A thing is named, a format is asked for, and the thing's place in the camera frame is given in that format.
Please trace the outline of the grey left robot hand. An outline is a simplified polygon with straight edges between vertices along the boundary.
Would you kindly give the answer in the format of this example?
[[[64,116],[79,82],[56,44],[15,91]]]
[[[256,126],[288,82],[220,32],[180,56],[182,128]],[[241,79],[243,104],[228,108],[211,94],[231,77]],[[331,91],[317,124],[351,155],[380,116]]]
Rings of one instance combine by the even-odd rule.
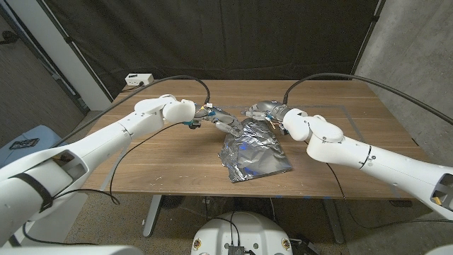
[[[243,134],[243,125],[235,116],[214,106],[196,106],[193,120],[210,121],[215,124],[217,129],[235,137],[240,137]]]

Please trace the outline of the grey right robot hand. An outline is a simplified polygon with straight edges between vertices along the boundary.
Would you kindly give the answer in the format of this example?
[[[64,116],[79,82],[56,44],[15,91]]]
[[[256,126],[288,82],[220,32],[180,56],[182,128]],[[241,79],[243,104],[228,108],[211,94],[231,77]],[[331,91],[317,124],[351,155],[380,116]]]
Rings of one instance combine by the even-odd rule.
[[[290,110],[290,107],[278,101],[260,101],[248,110],[243,110],[241,114],[255,120],[271,120],[281,123]]]

